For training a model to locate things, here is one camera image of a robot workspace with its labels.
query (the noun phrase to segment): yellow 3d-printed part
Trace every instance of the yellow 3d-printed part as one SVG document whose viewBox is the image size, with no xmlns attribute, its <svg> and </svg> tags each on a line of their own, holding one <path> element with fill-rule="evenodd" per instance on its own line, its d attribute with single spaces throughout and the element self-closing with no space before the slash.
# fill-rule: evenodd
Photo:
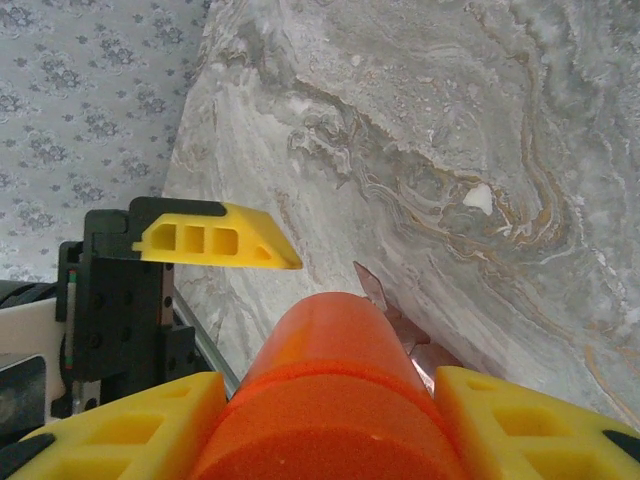
<svg viewBox="0 0 640 480">
<path fill-rule="evenodd" d="M 222 375 L 198 373 L 46 425 L 56 441 L 11 480 L 187 478 L 226 404 Z"/>
<path fill-rule="evenodd" d="M 464 368 L 441 367 L 435 400 L 477 480 L 639 480 L 640 463 L 604 431 L 615 420 Z"/>
<path fill-rule="evenodd" d="M 133 250 L 141 260 L 222 267 L 302 268 L 271 215 L 224 203 L 222 217 L 166 213 Z"/>
</svg>

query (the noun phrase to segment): floral wallpaper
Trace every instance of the floral wallpaper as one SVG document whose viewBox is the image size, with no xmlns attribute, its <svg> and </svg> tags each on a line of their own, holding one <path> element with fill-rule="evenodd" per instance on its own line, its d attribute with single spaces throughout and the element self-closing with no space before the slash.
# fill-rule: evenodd
<svg viewBox="0 0 640 480">
<path fill-rule="evenodd" d="M 0 0 L 0 279 L 159 195 L 210 0 Z"/>
</svg>

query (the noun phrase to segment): orange foam roller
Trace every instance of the orange foam roller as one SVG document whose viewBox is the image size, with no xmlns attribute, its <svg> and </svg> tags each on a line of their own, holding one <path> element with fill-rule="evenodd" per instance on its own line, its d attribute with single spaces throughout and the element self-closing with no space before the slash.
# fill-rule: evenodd
<svg viewBox="0 0 640 480">
<path fill-rule="evenodd" d="M 324 293 L 277 324 L 192 477 L 467 479 L 450 439 L 384 315 Z"/>
</svg>

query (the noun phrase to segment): marble slab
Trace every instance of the marble slab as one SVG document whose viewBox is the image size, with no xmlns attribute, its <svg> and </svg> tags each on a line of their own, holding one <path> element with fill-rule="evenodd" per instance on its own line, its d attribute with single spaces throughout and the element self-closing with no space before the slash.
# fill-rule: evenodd
<svg viewBox="0 0 640 480">
<path fill-rule="evenodd" d="M 214 2 L 165 195 L 269 211 L 299 272 L 184 267 L 241 376 L 352 261 L 467 364 L 640 427 L 637 2 Z"/>
</svg>

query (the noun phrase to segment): marble veining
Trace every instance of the marble veining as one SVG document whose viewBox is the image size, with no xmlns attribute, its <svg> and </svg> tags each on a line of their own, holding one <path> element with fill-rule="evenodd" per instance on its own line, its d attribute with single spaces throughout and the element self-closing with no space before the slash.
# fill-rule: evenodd
<svg viewBox="0 0 640 480">
<path fill-rule="evenodd" d="M 640 5 L 214 2 L 165 194 L 269 211 L 300 272 L 185 267 L 243 375 L 367 266 L 459 358 L 640 427 Z"/>
</svg>

